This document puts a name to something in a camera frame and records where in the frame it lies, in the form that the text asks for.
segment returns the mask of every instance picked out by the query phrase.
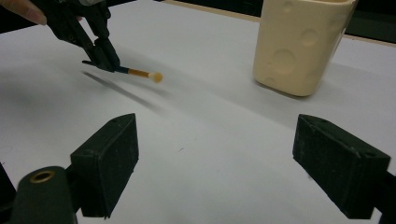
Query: white table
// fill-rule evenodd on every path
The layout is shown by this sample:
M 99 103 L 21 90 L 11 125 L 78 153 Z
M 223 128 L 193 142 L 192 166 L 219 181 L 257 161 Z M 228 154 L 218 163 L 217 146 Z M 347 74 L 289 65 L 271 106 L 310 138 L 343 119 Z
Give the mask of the white table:
M 304 113 L 395 158 L 396 48 L 343 39 L 318 91 L 293 98 L 253 80 L 257 22 L 149 0 L 110 10 L 121 64 L 161 84 L 82 64 L 49 27 L 0 35 L 0 160 L 15 185 L 136 113 L 140 161 L 119 204 L 79 223 L 377 223 L 344 217 L 291 151 Z

